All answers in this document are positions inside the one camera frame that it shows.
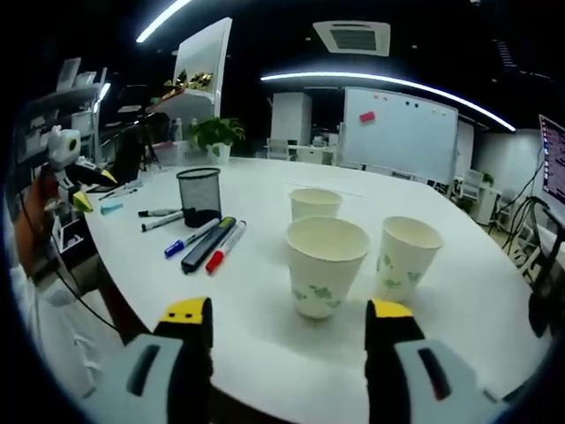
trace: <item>blue marker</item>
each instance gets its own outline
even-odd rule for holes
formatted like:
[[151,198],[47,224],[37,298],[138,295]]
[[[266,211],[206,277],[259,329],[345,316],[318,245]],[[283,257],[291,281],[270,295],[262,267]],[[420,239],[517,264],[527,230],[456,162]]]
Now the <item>blue marker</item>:
[[208,221],[201,227],[199,227],[193,234],[191,234],[188,238],[184,240],[177,240],[172,245],[165,249],[165,257],[170,258],[173,254],[177,254],[181,252],[185,247],[190,245],[193,241],[199,239],[204,234],[209,232],[212,228],[214,228],[217,224],[220,223],[218,218],[213,219],[212,221]]

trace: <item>monitor screen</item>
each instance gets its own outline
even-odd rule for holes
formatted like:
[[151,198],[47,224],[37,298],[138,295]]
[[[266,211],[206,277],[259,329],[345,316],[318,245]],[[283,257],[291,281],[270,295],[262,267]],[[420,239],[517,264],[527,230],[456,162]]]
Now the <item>monitor screen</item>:
[[546,155],[544,191],[565,205],[565,129],[541,115],[539,122]]

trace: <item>white pot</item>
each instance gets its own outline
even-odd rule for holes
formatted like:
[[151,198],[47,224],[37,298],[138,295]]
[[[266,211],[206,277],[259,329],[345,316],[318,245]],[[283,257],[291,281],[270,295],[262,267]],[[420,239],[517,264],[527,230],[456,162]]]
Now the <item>white pot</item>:
[[227,165],[230,162],[231,145],[215,143],[206,146],[208,159],[213,165]]

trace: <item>yellow object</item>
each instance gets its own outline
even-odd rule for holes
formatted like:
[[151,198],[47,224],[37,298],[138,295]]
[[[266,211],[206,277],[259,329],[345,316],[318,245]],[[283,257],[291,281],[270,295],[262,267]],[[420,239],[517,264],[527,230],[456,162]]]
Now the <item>yellow object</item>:
[[87,196],[82,192],[76,192],[72,196],[72,205],[82,212],[90,213],[94,210]]
[[386,302],[384,300],[372,299],[374,305],[374,314],[377,318],[402,318],[404,316],[413,316],[412,311],[394,302]]
[[204,302],[207,298],[194,298],[177,302],[167,308],[161,322],[175,324],[201,324],[203,321]]
[[113,176],[112,174],[109,173],[109,171],[103,170],[103,171],[102,171],[102,175],[103,175],[104,177],[106,177],[106,178],[111,179],[112,181],[114,181],[114,182],[117,184],[116,179],[114,178],[114,176]]

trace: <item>white robot part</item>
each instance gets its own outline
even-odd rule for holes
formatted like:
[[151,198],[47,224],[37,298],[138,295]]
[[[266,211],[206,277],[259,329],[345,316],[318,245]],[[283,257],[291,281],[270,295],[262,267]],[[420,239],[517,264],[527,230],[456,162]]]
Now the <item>white robot part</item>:
[[80,156],[80,131],[61,130],[61,125],[51,128],[48,141],[49,165],[54,170],[78,161]]

